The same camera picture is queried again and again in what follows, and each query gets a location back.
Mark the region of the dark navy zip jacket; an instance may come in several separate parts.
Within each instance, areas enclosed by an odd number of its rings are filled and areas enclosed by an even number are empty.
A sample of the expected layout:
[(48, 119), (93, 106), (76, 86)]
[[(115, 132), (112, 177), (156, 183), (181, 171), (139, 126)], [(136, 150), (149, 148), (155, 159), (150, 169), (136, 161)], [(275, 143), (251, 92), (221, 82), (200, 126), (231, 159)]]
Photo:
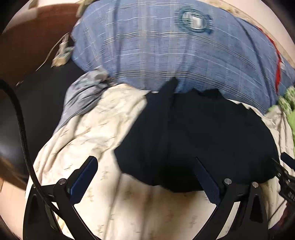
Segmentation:
[(219, 90), (175, 93), (172, 78), (147, 105), (115, 149), (119, 168), (139, 181), (177, 193), (204, 188), (194, 169), (200, 162), (220, 186), (265, 183), (279, 159), (273, 136), (252, 109)]

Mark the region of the grey crumpled cloth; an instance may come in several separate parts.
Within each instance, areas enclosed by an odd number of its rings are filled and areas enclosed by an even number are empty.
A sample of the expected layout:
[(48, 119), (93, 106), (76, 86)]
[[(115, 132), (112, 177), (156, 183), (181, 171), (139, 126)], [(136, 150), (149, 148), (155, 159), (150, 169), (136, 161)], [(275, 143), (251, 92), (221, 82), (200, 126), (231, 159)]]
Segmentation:
[(80, 76), (67, 89), (63, 112), (55, 132), (65, 126), (72, 117), (91, 111), (103, 93), (117, 84), (117, 80), (101, 66)]

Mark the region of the brown wooden headboard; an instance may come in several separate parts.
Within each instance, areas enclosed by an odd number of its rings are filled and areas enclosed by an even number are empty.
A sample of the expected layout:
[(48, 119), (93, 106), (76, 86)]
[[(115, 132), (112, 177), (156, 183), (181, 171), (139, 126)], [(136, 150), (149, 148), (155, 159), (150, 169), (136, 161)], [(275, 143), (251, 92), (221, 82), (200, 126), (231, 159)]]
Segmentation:
[(1, 79), (11, 86), (44, 61), (53, 45), (77, 22), (79, 4), (52, 4), (30, 9), (1, 34)]

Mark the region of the black bedside stool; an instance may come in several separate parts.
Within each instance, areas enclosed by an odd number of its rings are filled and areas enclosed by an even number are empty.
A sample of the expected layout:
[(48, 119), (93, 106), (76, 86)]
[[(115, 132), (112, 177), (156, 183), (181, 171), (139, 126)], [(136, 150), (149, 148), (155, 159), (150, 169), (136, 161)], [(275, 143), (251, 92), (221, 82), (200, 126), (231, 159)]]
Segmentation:
[[(27, 75), (16, 89), (32, 160), (36, 159), (60, 121), (67, 89), (83, 74), (84, 71), (73, 61), (56, 68), (45, 64)], [(1, 100), (1, 157), (12, 164), (25, 182), (28, 181), (29, 173), (23, 159), (16, 114), (7, 97)]]

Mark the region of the blue plaid pillow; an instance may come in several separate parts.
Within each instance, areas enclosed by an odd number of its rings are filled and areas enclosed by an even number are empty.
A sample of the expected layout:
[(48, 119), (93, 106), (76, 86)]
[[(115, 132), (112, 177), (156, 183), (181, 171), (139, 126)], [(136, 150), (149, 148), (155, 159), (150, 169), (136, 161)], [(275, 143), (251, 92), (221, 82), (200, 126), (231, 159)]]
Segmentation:
[(72, 30), (72, 59), (121, 83), (177, 92), (217, 88), (266, 112), (294, 84), (294, 68), (258, 27), (201, 1), (96, 1)]

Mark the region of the cream floral bedsheet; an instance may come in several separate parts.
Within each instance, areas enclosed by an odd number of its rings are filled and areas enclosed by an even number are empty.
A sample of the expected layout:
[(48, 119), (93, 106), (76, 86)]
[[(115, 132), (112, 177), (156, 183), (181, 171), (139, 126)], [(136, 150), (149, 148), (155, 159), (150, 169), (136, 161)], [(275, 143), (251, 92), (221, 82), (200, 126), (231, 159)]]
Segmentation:
[(202, 191), (172, 193), (123, 174), (114, 155), (147, 103), (125, 83), (109, 88), (87, 114), (74, 116), (42, 147), (34, 171), (43, 185), (67, 178), (90, 155), (98, 171), (75, 207), (101, 239), (191, 239), (214, 210)]

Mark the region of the green leaf patterned fabric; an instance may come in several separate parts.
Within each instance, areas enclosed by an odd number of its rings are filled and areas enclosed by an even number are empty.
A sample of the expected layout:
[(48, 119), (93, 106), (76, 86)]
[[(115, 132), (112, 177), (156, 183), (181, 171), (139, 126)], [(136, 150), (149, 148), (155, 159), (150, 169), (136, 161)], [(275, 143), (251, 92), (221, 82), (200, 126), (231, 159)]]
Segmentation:
[(265, 124), (271, 130), (281, 152), (294, 150), (294, 86), (288, 87), (277, 104), (265, 114)]

